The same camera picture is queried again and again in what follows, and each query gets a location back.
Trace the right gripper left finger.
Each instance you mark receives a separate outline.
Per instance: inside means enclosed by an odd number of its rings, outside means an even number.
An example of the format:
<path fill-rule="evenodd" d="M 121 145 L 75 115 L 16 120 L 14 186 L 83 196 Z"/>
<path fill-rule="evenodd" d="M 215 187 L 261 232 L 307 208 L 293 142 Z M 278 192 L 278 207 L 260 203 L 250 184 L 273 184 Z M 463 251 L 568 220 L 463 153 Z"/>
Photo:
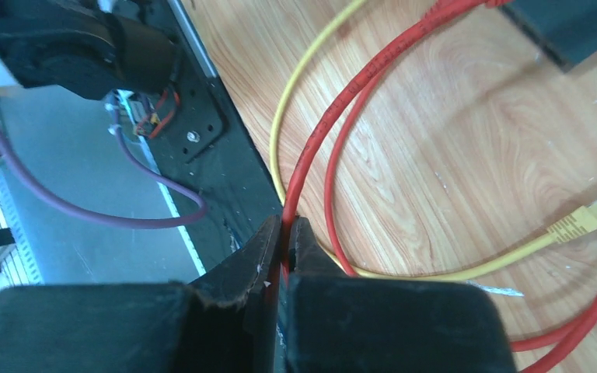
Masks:
<path fill-rule="evenodd" d="M 195 281 L 0 292 L 0 372 L 271 372 L 281 219 Z"/>

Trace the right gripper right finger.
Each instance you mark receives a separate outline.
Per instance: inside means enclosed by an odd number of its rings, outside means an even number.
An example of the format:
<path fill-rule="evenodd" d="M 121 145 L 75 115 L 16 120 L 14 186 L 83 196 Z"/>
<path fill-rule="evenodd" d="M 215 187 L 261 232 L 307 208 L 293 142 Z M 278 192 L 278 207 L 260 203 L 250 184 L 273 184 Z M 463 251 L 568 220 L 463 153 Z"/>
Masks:
<path fill-rule="evenodd" d="M 288 240 L 290 372 L 513 372 L 489 296 L 470 284 L 349 277 L 306 218 Z"/>

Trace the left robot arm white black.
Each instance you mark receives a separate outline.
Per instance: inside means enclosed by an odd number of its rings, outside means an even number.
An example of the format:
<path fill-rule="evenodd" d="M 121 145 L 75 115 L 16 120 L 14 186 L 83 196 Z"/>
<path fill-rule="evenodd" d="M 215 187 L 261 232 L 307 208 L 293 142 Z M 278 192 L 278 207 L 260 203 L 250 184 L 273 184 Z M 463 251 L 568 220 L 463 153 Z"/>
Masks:
<path fill-rule="evenodd" d="M 138 11 L 97 1 L 0 1 L 0 62 L 26 89 L 59 85 L 84 99 L 115 89 L 160 93 L 180 58 L 175 40 Z"/>

